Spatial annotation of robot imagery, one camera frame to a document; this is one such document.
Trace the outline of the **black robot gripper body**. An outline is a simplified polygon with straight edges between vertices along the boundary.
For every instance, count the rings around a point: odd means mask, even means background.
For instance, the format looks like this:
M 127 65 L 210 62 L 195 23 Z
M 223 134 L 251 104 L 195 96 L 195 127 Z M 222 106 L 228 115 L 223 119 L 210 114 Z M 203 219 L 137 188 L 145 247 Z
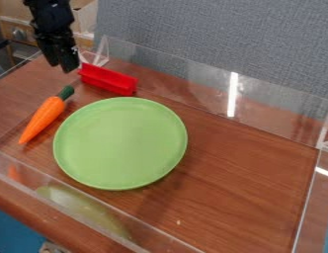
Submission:
M 73 16 L 69 0 L 23 0 L 23 4 L 32 14 L 31 26 L 36 40 L 72 38 L 69 25 L 73 22 Z

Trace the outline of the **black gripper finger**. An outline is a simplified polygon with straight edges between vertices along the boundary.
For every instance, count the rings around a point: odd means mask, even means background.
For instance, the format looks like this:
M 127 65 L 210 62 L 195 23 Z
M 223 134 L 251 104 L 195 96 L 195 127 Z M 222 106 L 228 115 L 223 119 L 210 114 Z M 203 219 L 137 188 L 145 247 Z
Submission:
M 55 53 L 55 42 L 48 38 L 36 39 L 40 51 L 51 66 L 57 66 L 57 57 Z
M 64 73 L 79 66 L 77 48 L 72 37 L 57 37 L 55 44 L 57 63 Z

